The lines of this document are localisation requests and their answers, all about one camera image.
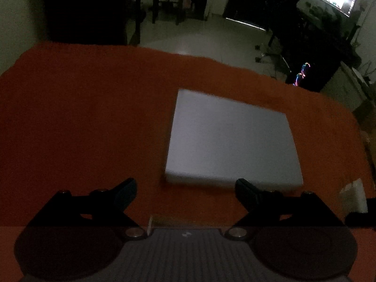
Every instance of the orange cloth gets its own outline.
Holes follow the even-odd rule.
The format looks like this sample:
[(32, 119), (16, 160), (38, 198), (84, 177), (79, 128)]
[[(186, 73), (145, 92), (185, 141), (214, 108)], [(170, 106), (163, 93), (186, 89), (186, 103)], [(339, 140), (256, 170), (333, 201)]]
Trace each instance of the orange cloth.
[[(362, 178), (374, 197), (356, 120), (321, 94), (207, 58), (43, 43), (0, 78), (1, 226), (24, 226), (59, 189), (88, 194), (128, 177), (139, 190), (126, 213), (140, 225), (151, 214), (221, 226), (240, 219), (232, 190), (163, 180), (179, 88), (285, 113), (304, 180), (293, 195), (314, 191), (339, 217), (347, 183)], [(18, 230), (2, 228), (4, 281), (20, 278), (11, 250)]]

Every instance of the ribbed gray plate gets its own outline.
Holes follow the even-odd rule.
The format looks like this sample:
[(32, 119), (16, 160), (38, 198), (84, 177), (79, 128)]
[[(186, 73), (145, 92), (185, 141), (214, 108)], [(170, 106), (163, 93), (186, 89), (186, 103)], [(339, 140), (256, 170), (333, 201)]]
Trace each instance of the ribbed gray plate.
[[(23, 282), (41, 281), (26, 276)], [(143, 241), (127, 242), (107, 268), (77, 282), (295, 281), (258, 261), (248, 244), (224, 238), (218, 229), (155, 229)], [(348, 282), (346, 277), (331, 280)]]

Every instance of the tiled floor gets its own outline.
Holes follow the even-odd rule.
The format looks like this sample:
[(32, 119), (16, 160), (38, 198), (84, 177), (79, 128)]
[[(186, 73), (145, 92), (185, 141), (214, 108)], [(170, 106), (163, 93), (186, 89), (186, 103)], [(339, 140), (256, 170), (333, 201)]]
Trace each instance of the tiled floor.
[[(208, 21), (186, 19), (178, 26), (174, 18), (160, 14), (155, 24), (151, 12), (141, 24), (140, 46), (164, 52), (209, 57), (216, 61), (253, 70), (259, 74), (284, 80), (285, 75), (275, 71), (269, 57), (256, 63), (261, 52), (255, 45), (268, 43), (270, 33), (213, 15)], [(273, 42), (278, 49), (278, 41)]]

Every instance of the office chair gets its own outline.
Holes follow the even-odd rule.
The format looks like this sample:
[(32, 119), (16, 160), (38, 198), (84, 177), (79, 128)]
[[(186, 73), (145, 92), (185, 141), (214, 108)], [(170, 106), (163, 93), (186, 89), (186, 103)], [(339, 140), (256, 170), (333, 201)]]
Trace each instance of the office chair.
[[(267, 17), (267, 29), (273, 34), (269, 40), (268, 48), (261, 57), (256, 57), (256, 62), (262, 62), (265, 56), (278, 57), (286, 64), (287, 75), (296, 72), (304, 62), (303, 58), (303, 21), (298, 14), (296, 4), (299, 0), (266, 0), (265, 15)], [(281, 53), (271, 52), (269, 49), (275, 38), (278, 38), (283, 49)]]

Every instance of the white box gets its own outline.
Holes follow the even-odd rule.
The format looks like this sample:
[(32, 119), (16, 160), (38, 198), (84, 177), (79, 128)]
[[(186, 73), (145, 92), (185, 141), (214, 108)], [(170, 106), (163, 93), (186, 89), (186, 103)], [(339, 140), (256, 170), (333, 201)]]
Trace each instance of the white box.
[(189, 90), (177, 95), (166, 178), (217, 186), (245, 178), (281, 191), (303, 185), (285, 114)]

